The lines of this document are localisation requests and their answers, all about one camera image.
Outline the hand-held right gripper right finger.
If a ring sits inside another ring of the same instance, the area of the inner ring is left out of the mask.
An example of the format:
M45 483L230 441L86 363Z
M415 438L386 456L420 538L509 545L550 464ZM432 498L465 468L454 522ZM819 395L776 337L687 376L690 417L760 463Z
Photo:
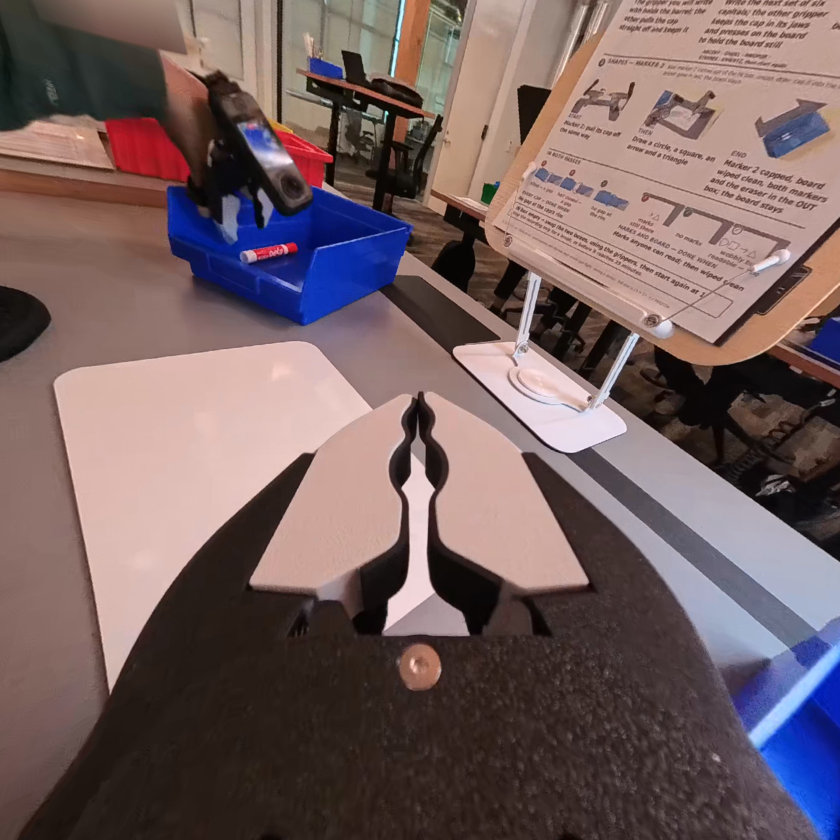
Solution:
M481 635L501 606L584 592L590 580L537 479L532 458L488 422L433 392L418 397L435 593Z

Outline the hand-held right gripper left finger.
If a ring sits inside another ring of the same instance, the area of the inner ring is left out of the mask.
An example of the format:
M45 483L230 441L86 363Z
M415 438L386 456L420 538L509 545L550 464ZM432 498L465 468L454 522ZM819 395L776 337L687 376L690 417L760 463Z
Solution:
M380 635L419 604L417 398L399 395L311 456L248 580L260 594L339 603Z

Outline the blue plastic bin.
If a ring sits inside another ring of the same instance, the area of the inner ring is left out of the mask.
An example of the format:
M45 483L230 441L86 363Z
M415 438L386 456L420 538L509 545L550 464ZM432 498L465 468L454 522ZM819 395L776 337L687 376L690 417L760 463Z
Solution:
M238 242L228 245L183 186L167 188L167 227L173 256L194 277L307 325L391 284L413 226L314 187L313 202L296 216L273 212L256 225L251 202L240 199ZM295 243L298 252L254 265L239 253Z
M839 618L733 698L741 723L820 838L839 838Z

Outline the small white whiteboard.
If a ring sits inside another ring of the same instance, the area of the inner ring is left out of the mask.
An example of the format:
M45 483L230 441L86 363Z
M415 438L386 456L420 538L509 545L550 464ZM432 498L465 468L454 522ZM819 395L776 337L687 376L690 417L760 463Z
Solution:
M82 367L58 376L54 391L108 690L215 531L371 410L300 341Z

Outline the person's left hand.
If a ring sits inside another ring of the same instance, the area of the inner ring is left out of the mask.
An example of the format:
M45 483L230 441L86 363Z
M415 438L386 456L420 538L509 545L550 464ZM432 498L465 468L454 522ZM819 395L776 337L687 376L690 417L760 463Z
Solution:
M203 187L209 145L217 133L207 87L199 77L163 52L159 56L166 87L164 130L182 153L193 184Z

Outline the red plastic bin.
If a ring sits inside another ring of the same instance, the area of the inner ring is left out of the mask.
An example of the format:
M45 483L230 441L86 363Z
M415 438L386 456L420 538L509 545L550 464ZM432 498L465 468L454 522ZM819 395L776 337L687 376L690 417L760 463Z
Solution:
M104 125L118 170L168 182L186 182L190 171L185 159L155 119L115 119ZM276 133L306 182L321 187L333 157L296 134Z

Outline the wooden standing desk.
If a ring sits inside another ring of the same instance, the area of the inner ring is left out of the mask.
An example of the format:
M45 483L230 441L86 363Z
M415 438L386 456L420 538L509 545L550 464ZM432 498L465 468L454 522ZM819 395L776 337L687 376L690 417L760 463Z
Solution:
M386 156L391 151L392 142L399 142L395 137L397 121L399 119L405 121L430 119L430 123L434 123L437 117L437 114L424 111L399 99L388 97L370 87L356 87L346 80L319 77L303 69L299 69L297 73L306 79L308 93L328 101L331 106L327 152L333 157L333 163L328 165L323 180L331 186L334 184L335 165L339 159L340 121L343 112L352 111L365 115L369 107L375 107L382 111L384 133L380 147L380 151L383 151L383 158L379 163L379 186L384 186L385 173L390 165L394 165L394 156L390 158ZM381 201L382 194L375 195L374 193L373 200L375 197ZM393 200L388 196L385 199L384 208L388 208L392 204Z

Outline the black office chair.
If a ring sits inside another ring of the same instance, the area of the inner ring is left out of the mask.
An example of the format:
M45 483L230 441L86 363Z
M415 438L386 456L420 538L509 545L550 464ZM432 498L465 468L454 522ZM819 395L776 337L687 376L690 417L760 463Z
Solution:
M383 158L383 151L381 150L375 156L373 165L365 173L367 177L375 181L374 194L382 194L381 201L374 198L373 209L392 215L392 205L384 208L385 199L388 196L391 200L394 198L415 200L420 196L427 181L424 169L426 158L443 128L443 120L443 115L438 114L433 123L422 123L423 127L428 128L428 132L423 143L416 149L405 142L392 142L391 151L386 157L394 156L394 165L390 165L385 173L384 186L379 186L379 163Z
M468 291L475 269L475 240L469 236L447 242L432 264L434 272L463 292Z

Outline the wooden side desk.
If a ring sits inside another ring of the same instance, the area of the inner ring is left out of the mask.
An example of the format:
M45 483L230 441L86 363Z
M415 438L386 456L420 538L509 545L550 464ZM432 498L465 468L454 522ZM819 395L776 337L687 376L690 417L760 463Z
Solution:
M489 206L468 196L453 196L446 192L440 192L431 188L430 196L445 205L444 219L449 224L455 224L468 217L478 224L483 224L488 213Z

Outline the black desk mat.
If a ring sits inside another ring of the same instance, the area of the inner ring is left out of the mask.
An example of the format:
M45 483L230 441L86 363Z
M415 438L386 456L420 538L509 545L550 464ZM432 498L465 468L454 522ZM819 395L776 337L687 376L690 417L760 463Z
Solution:
M459 346L501 340L484 323L420 276L397 275L381 293L450 354Z

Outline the white door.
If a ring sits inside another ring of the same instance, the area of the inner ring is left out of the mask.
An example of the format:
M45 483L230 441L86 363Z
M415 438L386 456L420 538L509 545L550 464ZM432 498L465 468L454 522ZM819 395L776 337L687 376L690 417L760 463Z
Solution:
M533 1L477 2L465 57L468 75L458 84L466 95L469 180L463 195L478 199L503 122L534 8Z

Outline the printed instruction sheet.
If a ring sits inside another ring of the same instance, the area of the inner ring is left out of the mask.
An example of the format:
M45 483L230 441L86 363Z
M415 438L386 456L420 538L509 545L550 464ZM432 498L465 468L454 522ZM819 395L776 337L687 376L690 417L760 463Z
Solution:
M838 43L838 2L622 2L494 226L721 343L838 220Z

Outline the wooden support post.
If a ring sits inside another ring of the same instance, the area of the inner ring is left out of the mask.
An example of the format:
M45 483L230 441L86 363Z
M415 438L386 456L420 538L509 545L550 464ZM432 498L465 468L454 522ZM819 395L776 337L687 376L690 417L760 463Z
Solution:
M431 1L405 1L402 7L402 23L392 75L412 86L417 82L421 66L431 4Z

